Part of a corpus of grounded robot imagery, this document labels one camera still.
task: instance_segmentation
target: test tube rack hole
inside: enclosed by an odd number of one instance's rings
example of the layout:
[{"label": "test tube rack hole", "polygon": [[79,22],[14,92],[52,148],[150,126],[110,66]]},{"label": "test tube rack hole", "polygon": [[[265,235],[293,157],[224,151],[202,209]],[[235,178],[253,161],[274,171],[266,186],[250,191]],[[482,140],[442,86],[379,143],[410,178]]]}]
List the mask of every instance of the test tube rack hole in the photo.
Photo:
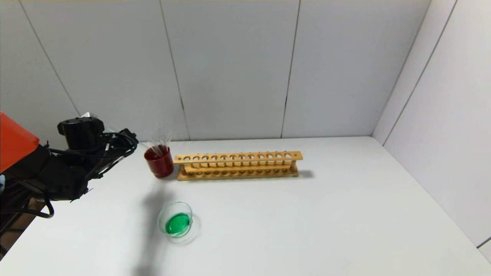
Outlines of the test tube rack hole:
[{"label": "test tube rack hole", "polygon": [[177,180],[298,176],[299,151],[239,152],[176,155]]}]

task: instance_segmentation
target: white table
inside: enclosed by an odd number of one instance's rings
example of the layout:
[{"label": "white table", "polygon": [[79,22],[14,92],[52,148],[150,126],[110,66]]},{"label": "white table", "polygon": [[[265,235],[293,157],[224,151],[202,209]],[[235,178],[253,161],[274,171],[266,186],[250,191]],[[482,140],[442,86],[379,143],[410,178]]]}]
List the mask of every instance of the white table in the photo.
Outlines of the white table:
[{"label": "white table", "polygon": [[[173,142],[173,154],[300,150],[300,177],[178,182],[150,173],[143,151],[55,216],[35,219],[0,275],[459,275],[491,264],[372,138]],[[201,224],[190,244],[158,232],[162,206],[184,201]]]}]

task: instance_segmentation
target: wall seam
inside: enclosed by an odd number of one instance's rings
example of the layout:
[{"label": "wall seam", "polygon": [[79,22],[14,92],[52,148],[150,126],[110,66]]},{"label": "wall seam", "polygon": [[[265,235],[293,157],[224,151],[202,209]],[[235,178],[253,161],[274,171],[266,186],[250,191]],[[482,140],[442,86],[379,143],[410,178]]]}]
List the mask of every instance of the wall seam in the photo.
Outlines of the wall seam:
[{"label": "wall seam", "polygon": [[293,35],[293,47],[292,47],[292,58],[290,60],[290,71],[288,73],[288,83],[286,87],[286,96],[285,96],[285,108],[283,109],[283,122],[281,123],[281,134],[280,138],[283,138],[283,128],[285,127],[285,115],[286,115],[286,104],[288,102],[288,91],[290,90],[290,79],[292,76],[292,66],[293,66],[293,54],[295,52],[295,43],[297,41],[297,30],[299,28],[299,17],[300,17],[300,5],[302,0],[299,0],[299,9],[297,11],[297,22],[295,23],[295,34]]},{"label": "wall seam", "polygon": [[458,2],[458,1],[459,1],[459,0],[455,0],[454,5],[452,6],[452,10],[450,11],[450,14],[448,15],[447,21],[445,22],[445,25],[443,26],[443,29],[441,30],[440,36],[438,37],[438,40],[436,41],[436,44],[435,44],[435,46],[433,47],[433,50],[432,50],[432,52],[431,52],[431,54],[430,54],[430,57],[429,57],[429,58],[428,58],[428,60],[426,61],[425,67],[423,68],[423,71],[421,71],[421,74],[419,75],[419,78],[418,78],[418,80],[417,80],[416,84],[414,85],[414,88],[412,89],[411,94],[409,95],[409,97],[408,97],[408,99],[407,99],[406,103],[405,103],[405,104],[404,104],[404,106],[402,107],[402,110],[401,110],[401,112],[399,113],[399,116],[397,116],[397,119],[396,119],[396,121],[395,121],[394,125],[392,126],[392,128],[390,129],[389,135],[387,135],[387,138],[385,138],[385,141],[383,142],[382,146],[385,146],[385,144],[386,144],[386,143],[387,143],[387,141],[389,140],[390,135],[392,134],[392,131],[394,130],[394,128],[395,128],[395,126],[397,125],[397,123],[399,122],[399,119],[401,118],[402,113],[404,113],[404,110],[406,109],[406,106],[408,105],[409,101],[411,100],[411,97],[412,97],[412,95],[413,95],[414,91],[415,91],[415,90],[416,90],[416,88],[418,87],[419,81],[420,81],[420,80],[421,80],[421,78],[423,77],[423,75],[424,75],[424,73],[425,73],[425,71],[426,71],[426,68],[428,67],[428,64],[430,63],[430,60],[432,59],[433,54],[435,53],[435,50],[436,50],[436,48],[438,47],[438,44],[440,43],[440,39],[441,39],[441,37],[443,36],[443,33],[445,32],[445,29],[447,28],[447,24],[448,24],[448,22],[450,21],[450,18],[452,17],[452,14],[453,14],[453,12],[454,12],[455,6],[457,5],[457,2]]},{"label": "wall seam", "polygon": [[53,69],[53,71],[55,72],[55,75],[56,77],[58,78],[58,81],[60,82],[61,84],[61,87],[63,87],[63,90],[65,91],[66,95],[68,96],[68,99],[70,99],[70,102],[72,103],[73,107],[75,108],[75,111],[77,112],[77,114],[79,116],[81,116],[80,114],[80,111],[79,109],[77,108],[77,106],[75,105],[75,102],[73,101],[72,97],[70,96],[70,94],[68,93],[68,90],[66,89],[65,87],[65,84],[63,84],[63,81],[61,80],[58,72],[56,71],[55,69],[55,66],[53,65],[53,63],[51,62],[51,59],[50,57],[48,56],[48,53],[46,52],[46,49],[44,49],[44,46],[43,46],[43,43],[41,42],[41,39],[39,38],[39,36],[37,35],[37,32],[36,32],[36,29],[34,28],[34,25],[32,24],[30,18],[29,18],[29,15],[27,15],[27,12],[26,12],[26,9],[24,8],[24,5],[22,5],[22,1],[19,0],[19,4],[21,5],[21,8],[22,10],[24,11],[24,14],[26,15],[26,18],[27,18],[27,21],[29,22],[29,25],[32,29],[32,31],[34,32],[34,35],[36,36],[36,39],[37,41],[39,42],[39,45],[41,45],[41,49],[43,49],[43,52],[44,52],[44,55],[46,56],[46,58],[48,59],[48,62],[50,63],[51,65],[51,68]]},{"label": "wall seam", "polygon": [[157,1],[159,1],[160,11],[162,12],[162,20],[164,22],[165,36],[167,37],[167,44],[169,45],[170,59],[172,60],[172,67],[174,68],[174,75],[176,76],[177,91],[179,92],[179,99],[181,100],[181,107],[183,109],[184,123],[186,124],[186,130],[188,131],[188,139],[189,141],[191,141],[191,134],[189,132],[188,120],[186,119],[186,110],[184,109],[184,102],[183,102],[183,97],[181,95],[181,88],[179,86],[179,79],[177,78],[176,64],[174,62],[174,55],[172,54],[172,48],[170,46],[169,33],[167,32],[167,24],[165,23],[164,7],[162,6],[161,0],[157,0]]}]

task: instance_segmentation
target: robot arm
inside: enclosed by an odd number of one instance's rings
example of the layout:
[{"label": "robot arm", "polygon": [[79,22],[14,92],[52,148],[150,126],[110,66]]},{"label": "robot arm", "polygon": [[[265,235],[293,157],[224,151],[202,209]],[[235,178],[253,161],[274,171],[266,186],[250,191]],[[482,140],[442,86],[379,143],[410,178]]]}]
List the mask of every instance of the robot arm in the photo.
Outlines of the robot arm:
[{"label": "robot arm", "polygon": [[[8,194],[9,187],[22,186],[31,196],[45,201],[52,213],[50,200],[80,198],[88,192],[89,180],[103,177],[123,158],[131,155],[138,144],[136,134],[128,129],[104,133],[103,122],[95,117],[74,118],[58,124],[58,132],[65,136],[68,150],[39,145],[37,137],[3,113],[0,122],[0,174],[5,176],[5,191],[0,195],[2,224],[6,214],[32,214],[28,209],[16,206]],[[28,138],[18,139],[19,134]],[[52,216],[44,213],[35,215]]]}]

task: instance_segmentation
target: black cable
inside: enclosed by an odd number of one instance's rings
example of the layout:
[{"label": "black cable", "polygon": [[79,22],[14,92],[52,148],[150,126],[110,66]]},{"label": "black cable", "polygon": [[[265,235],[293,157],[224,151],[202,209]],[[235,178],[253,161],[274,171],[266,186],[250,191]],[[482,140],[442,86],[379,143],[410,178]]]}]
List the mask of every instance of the black cable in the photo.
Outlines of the black cable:
[{"label": "black cable", "polygon": [[127,157],[127,156],[131,155],[138,147],[138,141],[136,139],[134,139],[133,137],[130,137],[124,133],[106,132],[106,133],[103,133],[103,135],[123,136],[123,137],[128,138],[130,141],[133,142],[133,147],[129,151],[124,152],[122,154],[118,154],[118,155],[90,155],[90,154],[83,154],[83,153],[78,153],[78,152],[71,152],[71,151],[52,149],[52,148],[50,148],[49,150],[51,152],[58,153],[58,154],[66,154],[66,155],[73,155],[73,156],[86,157],[86,158],[113,159],[113,158],[119,158],[119,157]]},{"label": "black cable", "polygon": [[48,197],[47,194],[44,195],[44,202],[46,203],[46,206],[48,207],[48,210],[50,211],[49,214],[34,211],[31,209],[25,209],[25,208],[17,208],[17,209],[10,209],[10,210],[7,209],[7,210],[0,211],[0,214],[22,213],[22,214],[35,215],[35,216],[42,217],[45,219],[50,219],[55,215],[55,210],[53,209],[53,205],[51,205],[50,198]]}]

